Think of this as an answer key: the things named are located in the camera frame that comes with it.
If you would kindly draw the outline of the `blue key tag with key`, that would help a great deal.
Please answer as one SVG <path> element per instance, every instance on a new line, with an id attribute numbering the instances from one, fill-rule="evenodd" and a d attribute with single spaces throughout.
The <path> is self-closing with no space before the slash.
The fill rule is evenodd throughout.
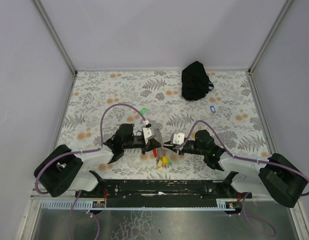
<path id="1" fill-rule="evenodd" d="M 209 112 L 207 112 L 206 114 L 207 115 L 211 115 L 211 116 L 214 116 L 216 114 L 216 108 L 213 106 L 213 105 L 210 105 L 209 106 Z"/>

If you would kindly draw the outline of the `red-handled metal key organizer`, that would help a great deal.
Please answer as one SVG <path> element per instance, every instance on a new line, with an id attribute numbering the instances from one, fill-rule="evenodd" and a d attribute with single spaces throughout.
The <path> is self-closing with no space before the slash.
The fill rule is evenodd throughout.
<path id="1" fill-rule="evenodd" d="M 152 151 L 153 156 L 156 158 L 156 161 L 158 161 L 159 157 L 166 154 L 165 149 L 163 147 L 164 141 L 163 141 L 162 133 L 158 128 L 155 129 L 155 139 L 161 143 L 160 148 L 156 148 Z"/>

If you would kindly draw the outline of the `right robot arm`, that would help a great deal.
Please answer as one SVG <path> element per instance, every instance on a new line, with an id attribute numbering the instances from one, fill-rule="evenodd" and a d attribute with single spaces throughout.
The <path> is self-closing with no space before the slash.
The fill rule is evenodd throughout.
<path id="1" fill-rule="evenodd" d="M 296 205 L 308 184 L 301 172 L 283 155 L 274 153 L 261 159 L 232 156 L 215 143 L 207 130 L 196 132 L 193 140 L 186 140 L 183 133 L 175 133 L 163 146 L 178 155 L 203 156 L 209 168 L 235 173 L 230 185 L 238 193 L 270 196 L 287 208 Z"/>

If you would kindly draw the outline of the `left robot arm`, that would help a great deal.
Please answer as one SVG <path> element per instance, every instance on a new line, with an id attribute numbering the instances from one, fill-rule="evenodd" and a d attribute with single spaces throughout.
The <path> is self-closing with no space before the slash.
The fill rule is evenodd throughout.
<path id="1" fill-rule="evenodd" d="M 59 145 L 34 171 L 35 189 L 41 194 L 59 197 L 67 190 L 91 192 L 99 183 L 98 176 L 84 168 L 112 164 L 124 156 L 127 149 L 141 149 L 144 155 L 160 148 L 154 128 L 146 125 L 140 135 L 134 134 L 134 124 L 123 123 L 101 147 L 73 151 Z"/>

